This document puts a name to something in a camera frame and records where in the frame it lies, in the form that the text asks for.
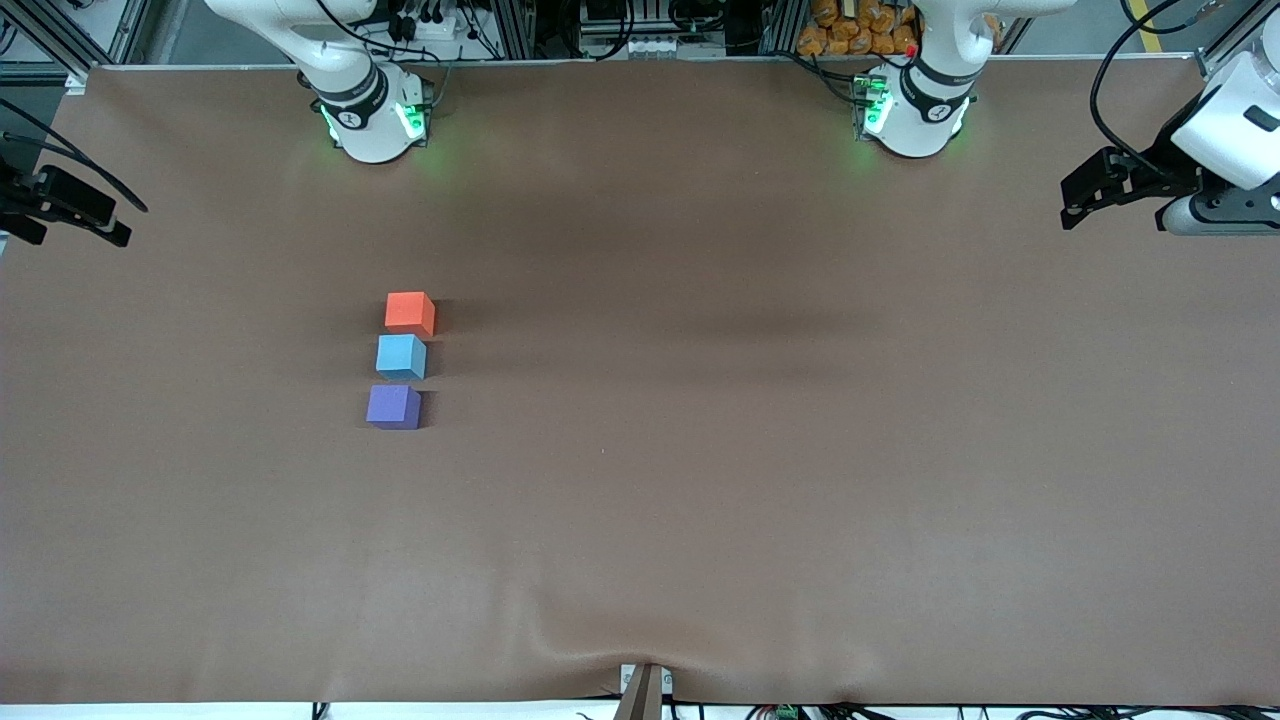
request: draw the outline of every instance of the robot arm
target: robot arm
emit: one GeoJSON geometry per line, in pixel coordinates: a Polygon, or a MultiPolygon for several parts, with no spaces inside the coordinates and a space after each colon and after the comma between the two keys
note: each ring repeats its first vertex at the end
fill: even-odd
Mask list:
{"type": "Polygon", "coordinates": [[[372,14],[376,0],[205,1],[297,63],[320,99],[334,142],[356,160],[385,163],[425,142],[430,101],[422,79],[392,63],[375,63],[355,38],[334,33],[335,22],[372,14]]]}
{"type": "Polygon", "coordinates": [[[1272,13],[1262,36],[1165,123],[1139,154],[1146,163],[1105,147],[1062,179],[1062,228],[1111,205],[1172,197],[1156,213],[1162,231],[1280,234],[1277,60],[1280,13],[1272,13]]]}
{"type": "Polygon", "coordinates": [[[995,38],[987,13],[1039,17],[1075,0],[916,0],[924,22],[920,51],[906,65],[886,63],[873,77],[887,92],[876,119],[863,128],[888,150],[925,158],[960,132],[969,91],[991,58],[995,38]]]}

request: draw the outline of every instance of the orange cube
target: orange cube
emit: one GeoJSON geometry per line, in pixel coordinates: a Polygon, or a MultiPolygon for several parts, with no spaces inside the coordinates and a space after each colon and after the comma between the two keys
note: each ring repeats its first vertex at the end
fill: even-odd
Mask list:
{"type": "Polygon", "coordinates": [[[388,293],[387,329],[397,334],[413,333],[429,340],[435,334],[435,304],[425,292],[388,293]]]}

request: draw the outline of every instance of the light blue cube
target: light blue cube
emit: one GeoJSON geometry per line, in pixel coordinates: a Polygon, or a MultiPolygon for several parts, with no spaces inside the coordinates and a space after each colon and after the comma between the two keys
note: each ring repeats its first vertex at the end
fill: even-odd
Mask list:
{"type": "Polygon", "coordinates": [[[426,343],[411,334],[384,334],[378,338],[378,374],[388,380],[426,378],[426,343]]]}

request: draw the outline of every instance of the black cable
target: black cable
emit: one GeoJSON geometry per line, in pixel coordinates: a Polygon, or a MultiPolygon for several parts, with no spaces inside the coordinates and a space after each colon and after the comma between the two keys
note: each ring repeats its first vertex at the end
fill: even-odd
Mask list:
{"type": "Polygon", "coordinates": [[[4,20],[4,29],[0,29],[0,55],[8,53],[18,40],[18,28],[4,20]]]}
{"type": "Polygon", "coordinates": [[[102,179],[106,181],[108,184],[110,184],[120,195],[123,195],[124,199],[128,200],[131,205],[133,205],[138,210],[142,210],[143,213],[147,211],[147,204],[143,202],[142,199],[138,197],[132,190],[129,190],[129,186],[124,184],[124,182],[122,182],[120,178],[106,172],[106,169],[104,169],[101,165],[91,160],[78,149],[68,150],[67,147],[59,147],[51,142],[45,142],[44,140],[36,140],[35,137],[27,137],[22,135],[13,135],[12,132],[0,132],[0,140],[5,140],[8,142],[19,142],[22,145],[35,145],[36,147],[47,150],[50,152],[54,152],[55,155],[61,155],[63,158],[74,160],[81,165],[84,165],[86,168],[97,173],[102,179]]]}
{"type": "Polygon", "coordinates": [[[826,85],[827,90],[829,90],[832,95],[835,95],[836,97],[844,100],[845,102],[849,102],[850,105],[858,105],[859,104],[858,100],[854,100],[851,96],[845,95],[844,92],[840,91],[840,88],[837,88],[835,85],[831,83],[831,78],[827,77],[827,73],[822,72],[818,68],[818,59],[817,58],[813,59],[813,67],[814,67],[815,70],[818,70],[817,76],[822,79],[822,85],[826,85]]]}
{"type": "Polygon", "coordinates": [[[769,53],[769,55],[777,55],[778,58],[786,58],[786,59],[791,60],[792,63],[795,63],[795,64],[800,65],[801,68],[804,68],[805,72],[808,72],[808,73],[823,74],[826,77],[829,77],[831,79],[840,79],[840,81],[845,81],[845,82],[851,82],[854,79],[854,76],[846,76],[846,74],[841,74],[841,73],[832,72],[832,70],[824,70],[824,69],[819,68],[817,58],[814,58],[814,64],[810,65],[808,60],[805,60],[800,55],[796,55],[795,53],[791,53],[791,51],[787,51],[787,50],[774,50],[774,51],[769,53]]]}
{"type": "Polygon", "coordinates": [[[608,60],[609,58],[621,53],[622,49],[627,46],[627,42],[631,41],[631,33],[635,31],[636,12],[635,8],[631,6],[631,0],[618,0],[618,1],[622,4],[622,14],[618,18],[618,40],[617,42],[613,44],[613,47],[611,47],[608,53],[595,59],[596,63],[602,60],[608,60]]]}
{"type": "Polygon", "coordinates": [[[1129,27],[1124,32],[1120,33],[1120,37],[1116,38],[1115,45],[1112,45],[1111,49],[1107,50],[1107,54],[1102,58],[1102,64],[1098,65],[1098,74],[1093,77],[1093,87],[1089,88],[1089,114],[1093,117],[1093,124],[1097,126],[1098,132],[1101,132],[1107,140],[1111,141],[1112,145],[1115,145],[1123,152],[1125,152],[1130,158],[1133,158],[1135,163],[1140,164],[1144,168],[1147,168],[1148,170],[1156,173],[1157,177],[1162,178],[1165,182],[1167,182],[1170,184],[1176,184],[1176,181],[1171,176],[1169,176],[1169,173],[1166,173],[1165,170],[1157,168],[1155,165],[1155,163],[1152,163],[1151,160],[1143,158],[1142,154],[1139,154],[1137,150],[1134,150],[1133,146],[1130,146],[1128,142],[1125,142],[1124,140],[1121,140],[1120,136],[1116,135],[1115,131],[1112,131],[1110,126],[1107,126],[1106,120],[1102,119],[1102,113],[1098,111],[1098,91],[1102,90],[1102,78],[1106,77],[1107,68],[1111,67],[1111,63],[1116,59],[1116,54],[1120,53],[1120,49],[1124,46],[1124,44],[1130,37],[1133,37],[1134,33],[1137,33],[1138,29],[1144,23],[1151,22],[1152,18],[1155,18],[1160,13],[1164,13],[1165,10],[1172,8],[1174,5],[1176,5],[1181,0],[1164,0],[1162,3],[1160,3],[1158,5],[1156,5],[1155,8],[1152,8],[1140,19],[1138,19],[1137,22],[1129,23],[1129,27]]]}
{"type": "MultiPolygon", "coordinates": [[[[458,47],[458,60],[462,59],[462,49],[458,47]]],[[[444,91],[449,87],[449,76],[453,74],[453,65],[458,64],[458,60],[449,63],[449,67],[444,69],[444,79],[440,81],[440,91],[435,94],[435,99],[431,100],[431,109],[434,110],[440,102],[444,101],[444,91]]]]}
{"type": "Polygon", "coordinates": [[[476,12],[475,5],[472,5],[470,0],[460,0],[458,9],[462,12],[462,17],[467,20],[467,27],[475,31],[476,40],[480,41],[480,46],[484,47],[494,60],[502,60],[502,54],[498,53],[497,47],[494,47],[493,42],[489,40],[489,36],[484,32],[484,24],[480,22],[480,13],[476,12]],[[467,15],[467,9],[471,10],[470,15],[467,15]]]}
{"type": "Polygon", "coordinates": [[[676,6],[680,5],[681,1],[682,0],[671,0],[667,3],[667,19],[671,20],[671,24],[676,26],[677,29],[682,29],[685,32],[710,32],[724,26],[724,17],[728,13],[727,6],[722,5],[719,15],[707,23],[703,23],[701,27],[698,27],[698,23],[694,20],[691,13],[687,20],[681,20],[677,15],[676,6]]]}
{"type": "MultiPolygon", "coordinates": [[[[333,10],[329,9],[329,5],[324,4],[324,0],[316,0],[316,5],[320,5],[320,9],[324,10],[325,17],[328,17],[329,20],[332,20],[333,24],[338,29],[340,29],[342,32],[349,35],[351,37],[355,37],[361,44],[364,44],[366,47],[369,45],[372,45],[374,47],[381,47],[383,50],[388,50],[388,51],[392,51],[392,53],[397,53],[397,51],[398,53],[403,53],[404,51],[403,49],[396,47],[394,45],[387,45],[385,42],[378,42],[376,40],[370,40],[367,37],[361,37],[361,36],[356,35],[356,32],[353,29],[351,29],[349,27],[347,27],[347,23],[339,20],[338,15],[333,14],[333,10]]],[[[392,17],[390,22],[396,22],[396,18],[392,17]]],[[[421,55],[422,60],[426,60],[428,58],[431,58],[431,60],[435,61],[435,63],[440,63],[442,61],[440,58],[439,58],[439,55],[436,55],[435,53],[431,53],[430,50],[411,49],[408,51],[410,53],[417,53],[419,55],[421,55]]]]}
{"type": "MultiPolygon", "coordinates": [[[[1120,1],[1120,9],[1124,12],[1124,17],[1129,19],[1129,24],[1140,24],[1140,23],[1138,23],[1138,18],[1135,18],[1133,15],[1133,8],[1129,6],[1129,0],[1119,0],[1119,1],[1120,1]]],[[[1139,29],[1142,29],[1142,32],[1148,32],[1151,35],[1172,35],[1175,32],[1181,32],[1181,31],[1192,27],[1193,24],[1196,24],[1196,19],[1197,18],[1193,15],[1192,19],[1187,20],[1185,23],[1183,23],[1183,24],[1180,24],[1178,27],[1158,27],[1157,28],[1157,27],[1146,27],[1146,26],[1143,26],[1139,29]]]]}

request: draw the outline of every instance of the foam block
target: foam block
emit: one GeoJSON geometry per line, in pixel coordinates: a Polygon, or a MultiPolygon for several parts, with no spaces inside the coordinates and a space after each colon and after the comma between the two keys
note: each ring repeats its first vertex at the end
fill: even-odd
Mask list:
{"type": "Polygon", "coordinates": [[[392,292],[387,296],[387,329],[411,333],[421,340],[435,334],[435,304],[425,292],[392,292]]]}
{"type": "Polygon", "coordinates": [[[365,420],[384,430],[416,430],[422,395],[408,386],[374,386],[365,420]]]}
{"type": "Polygon", "coordinates": [[[384,334],[378,338],[378,373],[388,380],[426,378],[426,343],[411,334],[384,334]]]}

